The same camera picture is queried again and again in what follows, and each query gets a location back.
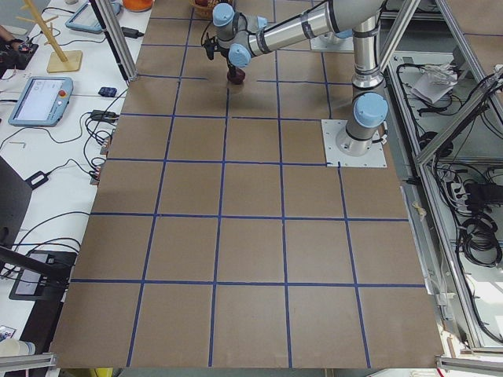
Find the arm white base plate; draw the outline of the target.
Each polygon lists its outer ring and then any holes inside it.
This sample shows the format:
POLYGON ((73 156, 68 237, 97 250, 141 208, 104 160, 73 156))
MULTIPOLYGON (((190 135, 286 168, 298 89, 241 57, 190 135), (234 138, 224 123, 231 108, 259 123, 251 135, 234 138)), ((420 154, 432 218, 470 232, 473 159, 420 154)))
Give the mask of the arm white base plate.
POLYGON ((353 37, 339 37, 334 33, 319 35, 310 40, 310 49, 317 52, 353 53, 353 37))
POLYGON ((367 141, 352 139, 345 119, 321 121, 325 161, 328 167, 387 168, 384 144, 378 131, 367 141))

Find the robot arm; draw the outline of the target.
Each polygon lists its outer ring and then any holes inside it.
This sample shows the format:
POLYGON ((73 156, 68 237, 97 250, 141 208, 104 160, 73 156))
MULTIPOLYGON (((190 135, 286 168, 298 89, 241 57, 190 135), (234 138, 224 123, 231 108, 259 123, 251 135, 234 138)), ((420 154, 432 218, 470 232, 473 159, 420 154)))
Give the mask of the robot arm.
POLYGON ((337 148, 349 156, 363 156, 373 136, 387 117, 383 95, 384 77, 380 66, 380 13, 382 1, 323 1, 276 24, 261 16, 235 10, 219 3, 212 11, 214 37, 202 38, 207 57, 220 53, 226 59, 227 79, 244 80, 243 69, 252 58, 311 40, 329 32, 350 31, 354 47, 352 114, 336 136, 337 148))

